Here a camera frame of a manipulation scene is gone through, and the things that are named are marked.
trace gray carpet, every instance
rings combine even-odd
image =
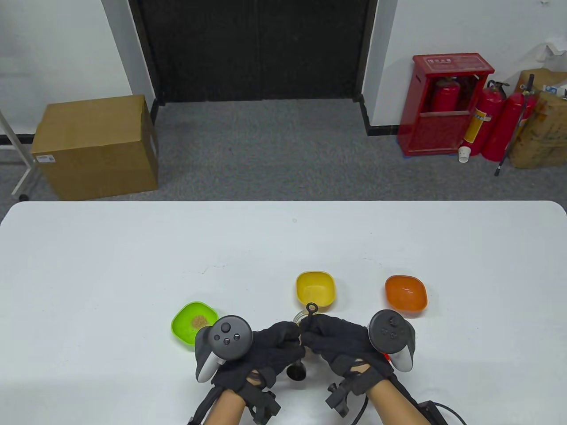
[[[517,170],[482,157],[404,159],[367,137],[350,100],[168,104],[156,123],[160,189],[111,200],[550,199],[567,207],[567,167]],[[0,151],[0,218],[23,166]],[[40,179],[32,200],[54,200]]]

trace door frame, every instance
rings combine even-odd
[[[134,19],[134,26],[138,33],[140,46],[142,47],[142,54],[146,61],[147,72],[150,74],[151,85],[154,87],[155,99],[158,102],[158,105],[164,106],[166,104],[165,92],[162,90],[158,69],[154,61],[154,51],[147,38],[146,26],[143,23],[142,12],[137,0],[128,0],[128,4],[130,5],[130,12]]]
[[[366,75],[366,64],[368,62],[368,53],[370,51],[370,41],[372,40],[377,7],[378,0],[368,1],[366,22],[364,24],[364,33],[362,34],[362,46],[360,48],[360,58],[358,59],[357,77],[354,85],[353,101],[355,102],[360,101],[360,98],[362,97],[362,85],[364,84],[364,77]]]

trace red fire extinguisher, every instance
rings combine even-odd
[[[509,84],[490,80],[476,104],[475,113],[461,143],[462,147],[466,146],[471,149],[471,156],[478,155],[483,149],[502,112],[506,100],[502,86],[509,86]]]
[[[503,163],[507,148],[512,145],[523,125],[534,113],[538,101],[532,93],[532,75],[523,92],[514,93],[506,100],[500,118],[482,150],[483,157],[489,161]]]
[[[460,84],[452,78],[444,78],[435,84],[431,112],[454,111],[459,100]]]

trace cable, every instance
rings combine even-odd
[[[460,415],[456,411],[451,409],[450,407],[447,407],[447,406],[442,405],[441,403],[437,403],[435,401],[433,401],[432,403],[435,404],[437,407],[442,407],[443,409],[448,410],[449,412],[453,413],[456,416],[456,418],[463,423],[463,425],[467,425],[467,423],[463,420],[463,418],[461,418]]]
[[[362,414],[366,410],[366,406],[368,406],[368,397],[365,397],[364,403],[362,404],[362,407],[360,408],[360,412],[358,412],[358,415],[356,415],[356,418],[354,418],[353,423],[350,424],[350,425],[356,425],[358,423],[358,421],[362,417]]]

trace green bowl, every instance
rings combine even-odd
[[[208,305],[189,303],[171,322],[171,331],[180,341],[188,346],[195,346],[195,336],[204,326],[212,326],[218,320],[218,314]]]

